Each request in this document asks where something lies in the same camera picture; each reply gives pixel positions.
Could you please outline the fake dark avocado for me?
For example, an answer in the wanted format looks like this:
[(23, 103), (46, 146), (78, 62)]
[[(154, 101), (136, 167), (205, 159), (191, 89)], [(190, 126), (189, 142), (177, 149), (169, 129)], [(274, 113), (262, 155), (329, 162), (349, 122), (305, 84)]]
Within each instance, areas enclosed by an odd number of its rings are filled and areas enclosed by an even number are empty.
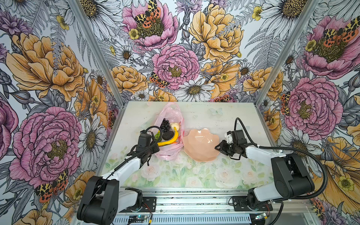
[(163, 141), (169, 141), (174, 137), (174, 132), (169, 130), (167, 132), (164, 132), (162, 135), (162, 140)]

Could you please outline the pink petal-shaped bowl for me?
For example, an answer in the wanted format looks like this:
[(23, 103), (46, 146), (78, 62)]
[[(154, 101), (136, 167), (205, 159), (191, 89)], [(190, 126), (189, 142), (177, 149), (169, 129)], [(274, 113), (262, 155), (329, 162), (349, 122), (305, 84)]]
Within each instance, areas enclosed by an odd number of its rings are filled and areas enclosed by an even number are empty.
[(208, 129), (192, 129), (184, 137), (184, 152), (196, 162), (210, 162), (220, 154), (215, 147), (220, 143), (218, 135)]

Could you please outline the pink plastic bag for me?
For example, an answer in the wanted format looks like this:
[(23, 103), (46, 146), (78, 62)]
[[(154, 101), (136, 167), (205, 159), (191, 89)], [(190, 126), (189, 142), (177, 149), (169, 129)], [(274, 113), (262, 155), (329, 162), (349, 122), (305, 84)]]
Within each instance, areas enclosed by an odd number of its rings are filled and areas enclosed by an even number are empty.
[(158, 115), (152, 128), (155, 138), (159, 140), (159, 152), (155, 155), (160, 160), (175, 160), (184, 147), (185, 119), (180, 107), (174, 103), (168, 103)]

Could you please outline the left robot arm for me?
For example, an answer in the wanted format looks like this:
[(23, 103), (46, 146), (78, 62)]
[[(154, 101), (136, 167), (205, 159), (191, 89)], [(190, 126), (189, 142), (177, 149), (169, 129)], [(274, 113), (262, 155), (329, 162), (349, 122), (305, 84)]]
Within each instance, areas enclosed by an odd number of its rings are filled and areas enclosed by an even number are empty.
[(86, 185), (77, 210), (77, 219), (96, 225), (111, 225), (116, 214), (122, 210), (146, 209), (150, 216), (152, 210), (143, 201), (143, 193), (136, 188), (121, 190), (122, 184), (144, 164), (151, 156), (159, 152), (162, 131), (156, 135), (149, 129), (140, 133), (138, 143), (132, 147), (124, 159), (112, 172), (103, 176), (92, 176)]

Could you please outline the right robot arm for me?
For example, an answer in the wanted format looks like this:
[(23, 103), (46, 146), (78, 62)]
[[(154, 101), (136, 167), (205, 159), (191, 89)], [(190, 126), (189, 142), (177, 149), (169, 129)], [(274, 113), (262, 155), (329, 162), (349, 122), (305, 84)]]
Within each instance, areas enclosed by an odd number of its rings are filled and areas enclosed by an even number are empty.
[(248, 142), (242, 130), (229, 131), (225, 140), (216, 147), (220, 153), (235, 159), (234, 156), (255, 160), (268, 166), (273, 173), (273, 182), (252, 188), (248, 191), (247, 206), (254, 210), (260, 204), (272, 200), (289, 200), (315, 190), (315, 185), (296, 153), (285, 154), (273, 148)]

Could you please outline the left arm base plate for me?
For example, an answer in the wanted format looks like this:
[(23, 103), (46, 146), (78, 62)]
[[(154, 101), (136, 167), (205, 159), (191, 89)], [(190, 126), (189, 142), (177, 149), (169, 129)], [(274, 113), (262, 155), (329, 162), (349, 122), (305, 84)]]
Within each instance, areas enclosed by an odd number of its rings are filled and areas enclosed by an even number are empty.
[(157, 198), (156, 197), (143, 197), (142, 198), (142, 204), (139, 206), (131, 206), (128, 208), (125, 208), (121, 211), (118, 211), (118, 213), (153, 213), (156, 211), (157, 206)]

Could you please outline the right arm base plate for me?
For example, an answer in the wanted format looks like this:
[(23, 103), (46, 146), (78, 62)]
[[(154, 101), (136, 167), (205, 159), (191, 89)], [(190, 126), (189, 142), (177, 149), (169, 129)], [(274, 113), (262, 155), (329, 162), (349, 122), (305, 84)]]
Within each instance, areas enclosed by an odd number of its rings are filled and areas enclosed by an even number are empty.
[(229, 199), (228, 204), (234, 208), (235, 212), (273, 211), (270, 201), (260, 202), (246, 196), (233, 196)]

